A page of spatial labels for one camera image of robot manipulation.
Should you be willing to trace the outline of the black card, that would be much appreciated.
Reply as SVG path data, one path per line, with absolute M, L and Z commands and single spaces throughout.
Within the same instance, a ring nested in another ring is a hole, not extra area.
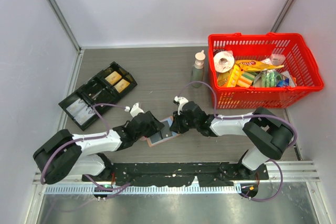
M 161 138 L 162 140 L 166 140 L 168 138 L 172 138 L 173 137 L 173 133 L 170 131 L 170 127 L 164 127 L 163 129 L 161 129 L 160 131 L 161 134 Z

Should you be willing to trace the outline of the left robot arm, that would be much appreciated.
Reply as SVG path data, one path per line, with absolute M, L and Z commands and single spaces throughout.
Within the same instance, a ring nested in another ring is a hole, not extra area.
M 79 174 L 106 181 L 112 175 L 112 165 L 104 152 L 130 148 L 139 139 L 149 138 L 163 128 L 164 124 L 147 111 L 106 133 L 78 135 L 60 130 L 33 154 L 41 172 L 40 182 L 52 185 L 68 175 Z

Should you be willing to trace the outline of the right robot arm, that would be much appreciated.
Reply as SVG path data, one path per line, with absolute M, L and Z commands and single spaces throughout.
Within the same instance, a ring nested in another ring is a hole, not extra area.
M 248 114 L 223 116 L 207 114 L 193 101 L 179 103 L 178 110 L 173 113 L 170 131 L 183 134 L 190 129 L 195 129 L 206 137 L 248 137 L 254 147 L 243 154 L 236 168 L 235 176 L 242 179 L 250 179 L 266 161 L 281 159 L 297 135 L 285 120 L 263 107 Z

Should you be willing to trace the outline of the pink card holder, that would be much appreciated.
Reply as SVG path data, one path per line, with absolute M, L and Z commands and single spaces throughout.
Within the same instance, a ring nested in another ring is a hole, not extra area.
M 159 132 L 155 133 L 151 137 L 143 137 L 142 141 L 147 141 L 149 147 L 158 145 L 160 143 L 163 143 L 165 141 L 171 140 L 177 136 L 179 136 L 178 133 L 172 132 L 170 130 L 170 127 L 173 123 L 173 117 L 169 116 L 168 118 L 165 118 L 161 121 L 161 123 L 164 124 L 164 128 L 161 129 Z

